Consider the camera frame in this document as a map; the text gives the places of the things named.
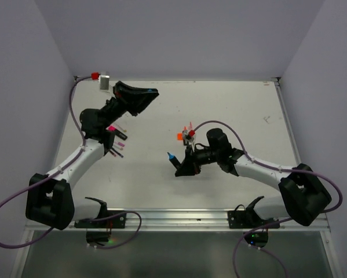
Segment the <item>black blue highlighter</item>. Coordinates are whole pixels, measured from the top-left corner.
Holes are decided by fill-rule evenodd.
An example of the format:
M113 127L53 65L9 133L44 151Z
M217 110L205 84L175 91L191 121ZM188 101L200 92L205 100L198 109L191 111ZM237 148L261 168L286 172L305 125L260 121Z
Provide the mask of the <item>black blue highlighter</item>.
M181 166L181 163L179 162L179 160L176 158L175 155L171 154L170 152L168 152L167 154L168 154L169 162L175 167L176 170L178 170L179 167Z

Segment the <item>black marker pen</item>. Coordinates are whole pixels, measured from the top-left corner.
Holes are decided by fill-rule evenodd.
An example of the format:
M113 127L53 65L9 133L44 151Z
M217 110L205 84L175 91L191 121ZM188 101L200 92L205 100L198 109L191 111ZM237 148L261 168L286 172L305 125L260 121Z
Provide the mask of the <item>black marker pen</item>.
M108 127L109 131L113 131L117 137L119 137L121 140L126 141L127 140L127 135L125 135L123 132L115 128L113 125L110 125Z

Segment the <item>white yellow pen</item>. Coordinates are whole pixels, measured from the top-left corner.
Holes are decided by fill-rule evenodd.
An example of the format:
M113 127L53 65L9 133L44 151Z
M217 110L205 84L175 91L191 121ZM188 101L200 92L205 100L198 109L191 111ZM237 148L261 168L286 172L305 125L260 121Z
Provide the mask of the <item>white yellow pen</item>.
M121 129L123 132L127 132L127 130L124 129L123 127L121 127L120 125L115 124L115 126L118 127L119 129Z

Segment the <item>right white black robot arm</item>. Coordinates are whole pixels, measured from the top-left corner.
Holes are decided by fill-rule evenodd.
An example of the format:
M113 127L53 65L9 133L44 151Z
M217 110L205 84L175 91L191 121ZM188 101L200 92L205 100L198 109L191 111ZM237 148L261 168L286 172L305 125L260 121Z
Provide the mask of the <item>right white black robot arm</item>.
M200 174L203 165L217 164L220 169L237 177L249 178L277 190L274 197L259 196L242 211L229 213L241 228L256 228L279 218L290 218L309 226L330 204L332 198L312 169L306 164L296 167L260 162L241 149L234 148L219 128L206 133L207 145L196 143L193 130L184 131L185 157L179 161L169 154L176 177Z

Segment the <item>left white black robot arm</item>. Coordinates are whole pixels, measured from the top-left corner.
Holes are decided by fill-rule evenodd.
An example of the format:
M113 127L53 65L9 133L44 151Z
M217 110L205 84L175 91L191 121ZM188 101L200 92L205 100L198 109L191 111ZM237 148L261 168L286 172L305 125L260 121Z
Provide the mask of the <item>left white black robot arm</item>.
M110 126L125 113L137 116L159 95L157 89L131 87L119 81L113 97L102 108L84 109L76 127L82 144L56 168L46 174L34 174L29 183L25 216L28 220L58 230L72 221L89 221L95 227L107 223L106 202L94 197L74 199L76 183L97 161L110 152L116 132Z

